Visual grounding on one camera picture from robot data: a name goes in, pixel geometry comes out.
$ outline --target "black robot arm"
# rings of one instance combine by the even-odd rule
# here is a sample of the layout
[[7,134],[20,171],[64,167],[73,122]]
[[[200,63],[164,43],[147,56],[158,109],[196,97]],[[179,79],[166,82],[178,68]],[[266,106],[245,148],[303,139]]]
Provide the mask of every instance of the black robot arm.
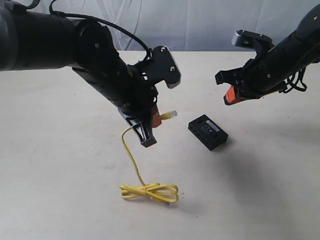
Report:
[[6,2],[0,8],[0,71],[72,67],[117,107],[140,143],[149,147],[157,142],[152,131],[158,112],[155,84],[165,81],[169,88],[176,87],[180,71],[165,46],[148,49],[143,61],[125,64],[108,27],[99,22],[106,21],[30,12],[19,3]]
[[231,85],[224,96],[226,105],[259,99],[274,92],[288,93],[292,89],[304,92],[307,90],[303,83],[306,67],[320,61],[320,4],[276,46],[271,38],[245,30],[236,31],[232,43],[255,50],[256,57],[243,67],[216,74],[218,85]]

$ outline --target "white table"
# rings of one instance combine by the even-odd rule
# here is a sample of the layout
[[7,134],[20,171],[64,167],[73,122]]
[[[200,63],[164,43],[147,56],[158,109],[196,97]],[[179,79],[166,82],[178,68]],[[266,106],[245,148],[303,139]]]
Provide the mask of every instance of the white table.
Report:
[[[122,52],[133,64],[143,52]],[[178,117],[158,144],[127,141],[148,183],[177,184],[170,207],[125,201],[137,185],[116,108],[69,68],[0,73],[1,240],[318,240],[320,65],[306,93],[225,106],[219,70],[253,52],[175,52],[180,86],[159,84],[159,109]],[[229,134],[208,151],[188,122],[207,114]]]

